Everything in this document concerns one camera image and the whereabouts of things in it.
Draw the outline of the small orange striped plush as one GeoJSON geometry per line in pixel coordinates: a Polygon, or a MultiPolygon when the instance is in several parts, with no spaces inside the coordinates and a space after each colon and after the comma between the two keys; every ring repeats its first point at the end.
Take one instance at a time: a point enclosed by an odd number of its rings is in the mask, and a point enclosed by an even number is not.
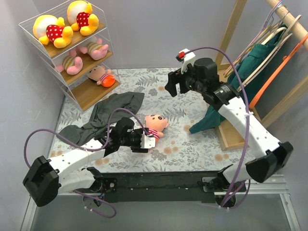
{"type": "Polygon", "coordinates": [[[168,119],[162,115],[147,115],[145,116],[145,126],[158,142],[159,138],[164,136],[163,130],[169,126],[169,123],[168,119]]]}

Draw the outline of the peach doll plush striped shirt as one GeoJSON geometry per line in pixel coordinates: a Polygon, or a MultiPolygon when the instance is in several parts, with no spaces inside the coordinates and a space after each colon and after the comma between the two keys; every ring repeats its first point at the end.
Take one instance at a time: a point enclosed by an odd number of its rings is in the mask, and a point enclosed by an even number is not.
{"type": "Polygon", "coordinates": [[[111,87],[116,79],[110,69],[106,69],[103,65],[93,67],[87,77],[97,85],[102,85],[105,88],[111,87]]]}

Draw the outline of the pink frog plush striped shirt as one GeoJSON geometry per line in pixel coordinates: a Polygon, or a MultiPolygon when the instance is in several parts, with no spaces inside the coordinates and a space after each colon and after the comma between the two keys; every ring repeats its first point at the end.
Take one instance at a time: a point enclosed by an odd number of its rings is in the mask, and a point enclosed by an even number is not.
{"type": "Polygon", "coordinates": [[[95,36],[77,45],[77,49],[82,54],[88,54],[93,60],[104,58],[107,55],[108,48],[108,44],[103,44],[103,40],[95,36]]]}

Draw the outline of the pink pig plush striped hat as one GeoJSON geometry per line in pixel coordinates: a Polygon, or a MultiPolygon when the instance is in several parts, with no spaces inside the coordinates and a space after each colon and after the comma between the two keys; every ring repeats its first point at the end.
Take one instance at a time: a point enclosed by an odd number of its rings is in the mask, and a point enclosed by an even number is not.
{"type": "Polygon", "coordinates": [[[81,71],[83,61],[81,57],[77,56],[77,51],[71,49],[57,57],[54,61],[54,66],[56,71],[66,71],[69,75],[76,75],[81,71]]]}

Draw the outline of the yellow bear plush polka shirt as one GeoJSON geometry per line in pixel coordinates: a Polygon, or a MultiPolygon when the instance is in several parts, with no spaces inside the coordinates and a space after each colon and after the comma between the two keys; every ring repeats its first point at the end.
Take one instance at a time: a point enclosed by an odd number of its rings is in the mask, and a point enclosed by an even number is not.
{"type": "Polygon", "coordinates": [[[99,26],[99,19],[92,11],[92,5],[84,0],[71,2],[67,8],[67,19],[72,30],[83,36],[93,34],[99,26]]]}

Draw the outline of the orange bear plush polka shirt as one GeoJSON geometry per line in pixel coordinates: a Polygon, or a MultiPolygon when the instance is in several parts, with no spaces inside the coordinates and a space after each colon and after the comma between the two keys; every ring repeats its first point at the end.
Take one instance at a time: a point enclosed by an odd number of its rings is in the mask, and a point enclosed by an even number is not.
{"type": "Polygon", "coordinates": [[[51,42],[56,48],[65,48],[72,41],[73,30],[62,17],[41,15],[34,22],[33,34],[43,45],[51,42]]]}

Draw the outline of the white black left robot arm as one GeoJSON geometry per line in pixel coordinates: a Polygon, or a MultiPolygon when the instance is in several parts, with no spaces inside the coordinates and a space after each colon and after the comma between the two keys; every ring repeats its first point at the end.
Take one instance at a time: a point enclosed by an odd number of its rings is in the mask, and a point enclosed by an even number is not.
{"type": "Polygon", "coordinates": [[[156,139],[148,128],[134,129],[129,118],[119,120],[110,131],[90,140],[81,148],[51,158],[36,158],[26,174],[23,185],[38,207],[53,201],[57,195],[76,189],[93,193],[103,185],[102,174],[93,167],[79,171],[90,162],[130,147],[133,152],[146,153],[154,148],[156,139]]]}

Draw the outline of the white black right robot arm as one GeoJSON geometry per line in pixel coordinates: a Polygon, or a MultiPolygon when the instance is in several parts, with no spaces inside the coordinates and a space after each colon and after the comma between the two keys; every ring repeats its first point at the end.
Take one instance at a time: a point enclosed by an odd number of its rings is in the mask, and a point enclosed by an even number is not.
{"type": "Polygon", "coordinates": [[[207,104],[233,125],[254,152],[254,160],[225,167],[207,183],[208,187],[229,191],[235,186],[235,179],[253,179],[263,183],[283,168],[293,151],[292,145],[288,141],[279,141],[254,115],[246,111],[246,106],[236,89],[219,80],[216,63],[210,58],[196,59],[185,55],[176,58],[182,66],[168,74],[165,89],[172,97],[177,95],[177,84],[182,94],[190,90],[200,93],[207,104]]]}

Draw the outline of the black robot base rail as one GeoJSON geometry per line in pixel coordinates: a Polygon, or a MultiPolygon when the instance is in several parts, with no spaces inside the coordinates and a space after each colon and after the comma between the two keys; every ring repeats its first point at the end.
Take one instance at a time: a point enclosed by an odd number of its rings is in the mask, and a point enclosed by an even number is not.
{"type": "Polygon", "coordinates": [[[215,171],[101,173],[93,167],[65,177],[55,170],[28,172],[23,185],[39,207],[74,190],[102,194],[109,203],[200,201],[217,204],[228,190],[226,184],[218,181],[215,171]]]}

